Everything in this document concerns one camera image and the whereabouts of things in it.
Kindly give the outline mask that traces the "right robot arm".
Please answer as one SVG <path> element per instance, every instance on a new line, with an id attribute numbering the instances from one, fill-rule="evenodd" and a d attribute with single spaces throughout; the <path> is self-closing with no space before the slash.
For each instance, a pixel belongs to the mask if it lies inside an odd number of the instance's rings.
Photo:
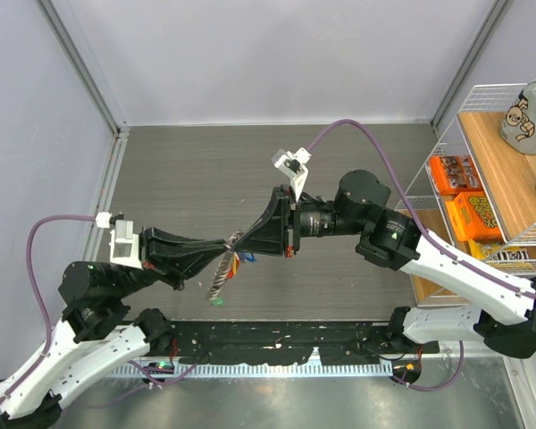
<path id="1" fill-rule="evenodd" d="M 291 257 L 303 238 L 356 235 L 365 261 L 435 282 L 468 300 L 466 307 L 393 310 L 385 338 L 398 352 L 431 341 L 479 341 L 511 358 L 536 352 L 536 277 L 504 273 L 427 230 L 413 214 L 389 209 L 389 188 L 365 170 L 346 173 L 331 201 L 280 185 L 261 216 L 232 240 L 192 240 L 157 229 L 143 234 L 145 269 L 179 289 L 220 255 Z"/>

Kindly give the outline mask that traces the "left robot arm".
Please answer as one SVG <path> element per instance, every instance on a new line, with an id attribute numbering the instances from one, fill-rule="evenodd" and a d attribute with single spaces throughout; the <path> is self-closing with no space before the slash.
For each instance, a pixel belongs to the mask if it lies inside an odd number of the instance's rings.
<path id="1" fill-rule="evenodd" d="M 156 282 L 181 290 L 226 250 L 225 240 L 197 240 L 156 228 L 135 233 L 129 221 L 110 229 L 106 263 L 70 263 L 58 289 L 65 308 L 42 346 L 0 380 L 0 428 L 49 428 L 86 389 L 116 367 L 161 356 L 174 342 L 172 322 L 157 308 L 129 313 L 123 299 Z"/>

